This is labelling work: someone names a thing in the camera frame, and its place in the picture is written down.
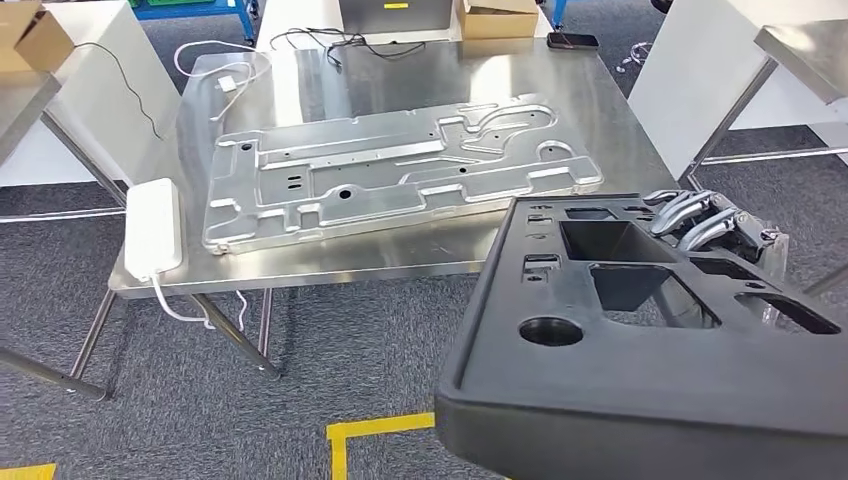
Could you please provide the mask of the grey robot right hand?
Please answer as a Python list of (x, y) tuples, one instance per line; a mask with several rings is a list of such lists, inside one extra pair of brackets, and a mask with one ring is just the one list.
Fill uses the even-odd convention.
[[(649, 226), (655, 238), (675, 236), (678, 239), (675, 248), (681, 252), (722, 248), (769, 275), (784, 279), (788, 235), (772, 222), (741, 209), (723, 194), (711, 190), (658, 190), (645, 196), (643, 202), (649, 206), (666, 202)], [(666, 326), (718, 326), (718, 321), (708, 316), (681, 286), (661, 286), (652, 298)], [(780, 313), (775, 307), (756, 300), (744, 300), (743, 305), (764, 324), (778, 326)]]

